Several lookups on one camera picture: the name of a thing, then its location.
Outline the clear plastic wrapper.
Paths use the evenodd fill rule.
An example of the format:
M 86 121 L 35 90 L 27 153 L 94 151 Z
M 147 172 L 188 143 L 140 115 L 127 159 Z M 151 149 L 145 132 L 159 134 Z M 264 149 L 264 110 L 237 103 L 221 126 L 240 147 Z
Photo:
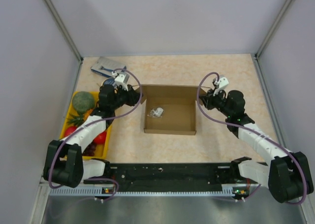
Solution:
M 147 116 L 151 118 L 160 118 L 162 117 L 163 113 L 164 113 L 164 109 L 161 107 L 157 107 L 157 108 L 152 108 L 147 114 Z

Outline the brown cardboard box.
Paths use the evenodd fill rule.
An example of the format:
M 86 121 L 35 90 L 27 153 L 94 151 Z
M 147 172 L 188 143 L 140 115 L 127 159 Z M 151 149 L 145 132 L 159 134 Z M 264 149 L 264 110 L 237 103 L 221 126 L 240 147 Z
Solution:
M 142 85 L 141 104 L 145 106 L 145 133 L 195 135 L 196 134 L 196 86 Z M 160 118 L 147 116 L 152 108 L 161 107 Z

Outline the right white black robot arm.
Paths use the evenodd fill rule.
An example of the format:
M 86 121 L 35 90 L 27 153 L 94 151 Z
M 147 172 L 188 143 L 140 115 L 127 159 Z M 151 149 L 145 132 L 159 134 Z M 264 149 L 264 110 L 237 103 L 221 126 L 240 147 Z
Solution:
M 308 159 L 302 152 L 295 152 L 280 146 L 265 134 L 245 113 L 245 99 L 242 92 L 224 90 L 218 94 L 210 89 L 206 93 L 197 90 L 199 109 L 217 109 L 226 116 L 221 124 L 238 139 L 250 145 L 263 159 L 260 164 L 249 158 L 241 158 L 233 162 L 230 178 L 234 182 L 242 182 L 249 178 L 267 187 L 272 197 L 279 203 L 302 204 L 307 195 L 314 192 L 314 185 Z

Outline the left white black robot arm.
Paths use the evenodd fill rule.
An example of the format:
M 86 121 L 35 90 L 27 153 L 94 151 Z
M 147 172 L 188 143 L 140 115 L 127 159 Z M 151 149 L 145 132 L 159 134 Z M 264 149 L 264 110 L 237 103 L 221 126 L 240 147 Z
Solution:
M 81 181 L 94 178 L 101 183 L 108 182 L 112 172 L 106 168 L 106 161 L 84 161 L 82 152 L 118 118 L 115 114 L 118 108 L 128 105 L 135 109 L 141 97 L 141 87 L 137 90 L 131 85 L 127 88 L 112 85 L 100 87 L 96 108 L 87 120 L 69 136 L 50 142 L 43 169 L 43 178 L 49 186 L 53 189 L 61 186 L 75 188 Z

